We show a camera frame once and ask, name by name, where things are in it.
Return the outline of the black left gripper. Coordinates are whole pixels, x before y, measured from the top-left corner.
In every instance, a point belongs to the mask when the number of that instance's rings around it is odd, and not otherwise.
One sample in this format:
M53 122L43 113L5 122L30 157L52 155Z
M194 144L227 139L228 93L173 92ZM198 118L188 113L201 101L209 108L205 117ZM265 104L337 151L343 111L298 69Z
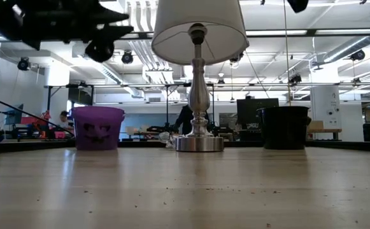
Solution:
M90 17L97 14L98 24L129 19L129 15L109 10L99 0L0 0L0 35L11 41L23 41L40 49L44 40L86 39ZM114 53L114 41L131 33L132 26L105 25L95 32L85 54L102 63Z

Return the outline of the silver lamp with white shade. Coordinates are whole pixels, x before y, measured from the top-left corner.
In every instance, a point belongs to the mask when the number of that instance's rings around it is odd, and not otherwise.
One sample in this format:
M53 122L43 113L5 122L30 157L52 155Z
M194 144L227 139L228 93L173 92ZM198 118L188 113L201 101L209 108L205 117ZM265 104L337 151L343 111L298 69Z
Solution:
M158 1L152 51L172 64L193 67L188 97L192 130L177 138L177 151L224 150L224 140L207 129L210 93L204 68L238 56L248 45L239 0Z

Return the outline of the person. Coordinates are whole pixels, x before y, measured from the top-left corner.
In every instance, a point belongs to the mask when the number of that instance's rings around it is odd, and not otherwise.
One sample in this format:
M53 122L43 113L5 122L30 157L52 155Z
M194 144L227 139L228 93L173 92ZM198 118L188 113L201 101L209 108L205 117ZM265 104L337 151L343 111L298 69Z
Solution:
M182 126L181 132L187 135L192 131L191 121L194 119L193 111L188 105L182 107L179 117L176 119L174 125L176 128Z
M73 122L71 120L68 120L68 112L67 111L61 111L59 115L59 126L67 129L70 132L74 132L74 126Z

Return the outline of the white cylindrical tank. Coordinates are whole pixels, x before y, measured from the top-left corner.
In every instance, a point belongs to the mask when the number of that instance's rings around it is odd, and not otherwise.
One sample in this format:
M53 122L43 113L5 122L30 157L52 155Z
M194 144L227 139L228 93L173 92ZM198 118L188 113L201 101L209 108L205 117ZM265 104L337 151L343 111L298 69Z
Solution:
M312 87L310 93L312 120L323 121L323 127L341 128L341 108L337 86Z

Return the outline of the black computer monitor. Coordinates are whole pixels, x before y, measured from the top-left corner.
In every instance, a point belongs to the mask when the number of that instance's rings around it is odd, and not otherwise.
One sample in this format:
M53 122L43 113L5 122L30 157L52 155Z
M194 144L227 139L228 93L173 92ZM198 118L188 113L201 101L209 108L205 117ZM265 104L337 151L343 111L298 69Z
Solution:
M258 123L259 118L257 110L262 108L273 108L279 106L279 100L275 99L238 99L237 114L238 123L247 125Z

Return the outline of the black plastic bucket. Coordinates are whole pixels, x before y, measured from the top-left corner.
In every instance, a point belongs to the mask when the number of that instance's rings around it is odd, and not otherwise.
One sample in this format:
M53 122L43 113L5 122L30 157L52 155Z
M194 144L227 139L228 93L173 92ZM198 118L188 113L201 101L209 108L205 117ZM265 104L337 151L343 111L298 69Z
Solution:
M257 110L266 149L300 150L305 148L309 108L280 106Z

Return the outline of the blue screen monitor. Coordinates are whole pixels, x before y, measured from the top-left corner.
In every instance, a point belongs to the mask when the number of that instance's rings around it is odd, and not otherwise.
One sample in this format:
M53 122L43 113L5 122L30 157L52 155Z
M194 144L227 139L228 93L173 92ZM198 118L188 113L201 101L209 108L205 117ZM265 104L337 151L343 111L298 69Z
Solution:
M19 104L19 105L15 105L15 107L20 109L20 110L23 110L24 105ZM18 111L16 109L7 110L6 120L5 120L6 125L20 124L21 120L22 120L22 112L21 111Z

